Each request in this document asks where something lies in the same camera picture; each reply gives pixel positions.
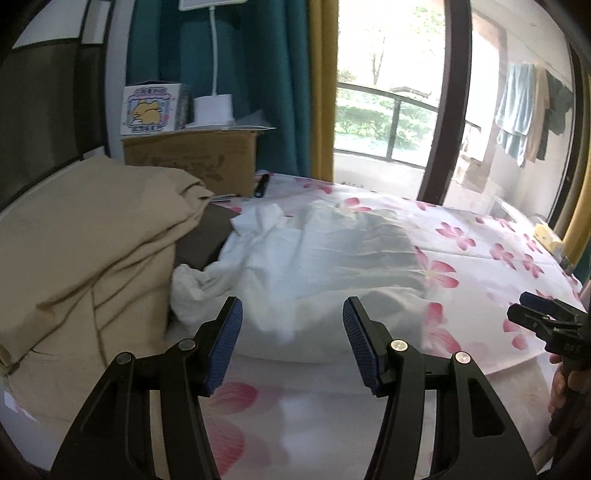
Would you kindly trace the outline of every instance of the black pen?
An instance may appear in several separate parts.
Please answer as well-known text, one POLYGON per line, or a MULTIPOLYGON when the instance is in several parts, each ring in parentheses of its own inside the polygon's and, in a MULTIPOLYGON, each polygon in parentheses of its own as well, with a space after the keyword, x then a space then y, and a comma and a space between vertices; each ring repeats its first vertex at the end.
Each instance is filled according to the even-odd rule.
POLYGON ((265 192, 267 191, 267 185, 269 185, 269 179, 271 176, 268 173, 265 173, 260 181, 259 184, 256 186, 255 189, 255 197, 256 198, 263 198, 265 196, 265 192))

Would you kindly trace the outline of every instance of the hanging clothes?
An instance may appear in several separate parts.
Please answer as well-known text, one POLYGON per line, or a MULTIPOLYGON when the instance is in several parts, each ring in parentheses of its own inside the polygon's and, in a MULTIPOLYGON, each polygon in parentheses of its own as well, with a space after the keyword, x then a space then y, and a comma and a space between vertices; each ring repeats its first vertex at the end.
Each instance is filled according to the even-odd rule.
POLYGON ((497 143, 522 167, 525 145, 535 106, 535 67, 531 63, 511 64, 496 114, 501 128, 497 143))
POLYGON ((548 148, 548 133, 562 135, 566 129, 566 113, 573 107, 574 96, 560 80, 546 71, 548 91, 550 93, 550 107, 546 110, 544 128, 540 141, 537 158, 545 160, 548 148))
POLYGON ((525 140, 526 160, 535 162, 535 158, 540 149, 542 133, 544 131, 544 120, 546 110, 550 108, 550 90, 548 88, 548 77, 545 68, 535 66, 535 97, 534 111, 532 113, 530 130, 527 132, 525 140))

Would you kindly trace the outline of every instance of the lamp base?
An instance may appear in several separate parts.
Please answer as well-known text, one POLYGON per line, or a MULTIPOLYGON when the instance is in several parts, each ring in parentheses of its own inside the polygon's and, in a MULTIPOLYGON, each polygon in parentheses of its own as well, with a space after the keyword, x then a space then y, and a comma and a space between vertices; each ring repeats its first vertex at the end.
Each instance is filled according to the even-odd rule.
POLYGON ((194 125, 229 125, 234 123, 232 95, 215 95, 193 99, 194 125))

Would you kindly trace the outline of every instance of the white lamp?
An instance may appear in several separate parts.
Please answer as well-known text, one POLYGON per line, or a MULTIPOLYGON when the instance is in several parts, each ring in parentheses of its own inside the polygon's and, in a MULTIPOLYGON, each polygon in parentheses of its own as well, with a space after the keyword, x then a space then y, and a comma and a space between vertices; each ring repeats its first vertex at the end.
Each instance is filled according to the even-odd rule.
POLYGON ((227 125, 234 122, 232 112, 232 95, 217 94, 217 29, 215 9, 220 5, 235 5, 246 3, 246 0, 178 0, 180 11, 209 8, 209 21, 212 25, 213 41, 213 84, 212 94, 207 97, 193 99, 194 125, 227 125))

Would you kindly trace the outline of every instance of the blue gripper pad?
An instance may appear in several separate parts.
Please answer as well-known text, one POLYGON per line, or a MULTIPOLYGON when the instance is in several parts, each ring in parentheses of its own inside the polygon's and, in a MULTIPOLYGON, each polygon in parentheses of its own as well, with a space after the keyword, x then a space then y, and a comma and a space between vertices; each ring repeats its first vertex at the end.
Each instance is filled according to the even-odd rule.
POLYGON ((353 349, 363 384, 370 388, 372 393, 376 395, 382 387, 382 382, 379 379, 378 356, 374 352, 365 329, 361 324, 359 312, 353 307, 349 299, 343 304, 343 324, 347 332, 347 337, 349 337, 349 343, 353 349))
POLYGON ((552 300, 538 297, 528 291, 523 292, 519 297, 519 303, 524 307, 540 312, 543 315, 556 316, 560 308, 552 300))
POLYGON ((209 370, 205 382, 205 389, 209 395, 222 385, 241 327, 242 302, 236 299, 209 354, 209 370))

